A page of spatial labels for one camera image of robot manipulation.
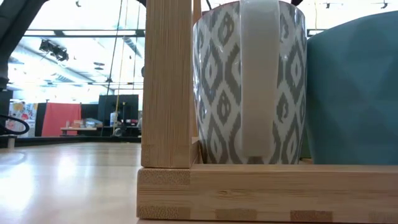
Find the ceiling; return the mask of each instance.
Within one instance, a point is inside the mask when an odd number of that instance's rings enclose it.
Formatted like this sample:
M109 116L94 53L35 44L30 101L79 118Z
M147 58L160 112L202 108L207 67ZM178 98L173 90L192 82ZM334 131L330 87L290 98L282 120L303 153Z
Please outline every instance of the ceiling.
M232 1L210 2L216 7ZM361 16L398 10L398 0L386 2L389 5L381 9L383 0L304 0L299 8L306 16L308 29L328 29ZM201 0L201 4L203 11L207 11L206 0ZM135 30L144 30L145 21L146 9L136 0L78 0L77 3L76 0L49 0L30 25L26 33L29 36L22 38L12 54L9 88L29 91L24 97L32 96L30 93L40 88L41 91L51 89L52 95L58 90L58 97L65 91L71 95L74 92L75 99L91 91L90 96L98 99L98 95L106 94L105 81L111 75L110 94L142 95L145 38L136 37ZM71 33L79 38L62 36ZM67 49L69 60L58 62L41 52L42 40Z

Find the wooden frame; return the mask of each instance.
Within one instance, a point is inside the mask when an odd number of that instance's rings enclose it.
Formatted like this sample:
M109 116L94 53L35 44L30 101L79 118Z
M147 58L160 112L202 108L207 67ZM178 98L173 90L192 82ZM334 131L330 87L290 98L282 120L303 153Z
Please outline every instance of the wooden frame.
M396 166L200 164L192 103L192 24L200 16L200 0L147 1L137 216L398 223Z

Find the gray and white mug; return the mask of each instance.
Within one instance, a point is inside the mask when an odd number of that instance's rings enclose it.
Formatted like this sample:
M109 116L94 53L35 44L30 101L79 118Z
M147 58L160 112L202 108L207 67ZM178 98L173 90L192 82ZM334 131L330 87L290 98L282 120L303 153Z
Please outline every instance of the gray and white mug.
M297 164L305 123L305 18L278 0L242 0L193 28L193 91L209 164Z

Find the wooden base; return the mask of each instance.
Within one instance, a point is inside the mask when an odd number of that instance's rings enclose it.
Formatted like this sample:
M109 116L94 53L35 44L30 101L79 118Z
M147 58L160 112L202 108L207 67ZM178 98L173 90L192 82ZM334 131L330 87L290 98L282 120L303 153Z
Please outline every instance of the wooden base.
M138 173L137 216L398 223L398 167L206 165Z

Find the white mug handle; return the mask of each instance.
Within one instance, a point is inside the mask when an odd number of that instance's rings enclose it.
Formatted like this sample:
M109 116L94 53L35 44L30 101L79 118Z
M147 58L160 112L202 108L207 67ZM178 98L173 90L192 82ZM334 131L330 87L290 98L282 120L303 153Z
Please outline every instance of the white mug handle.
M268 156L274 145L279 66L279 1L241 0L242 150Z

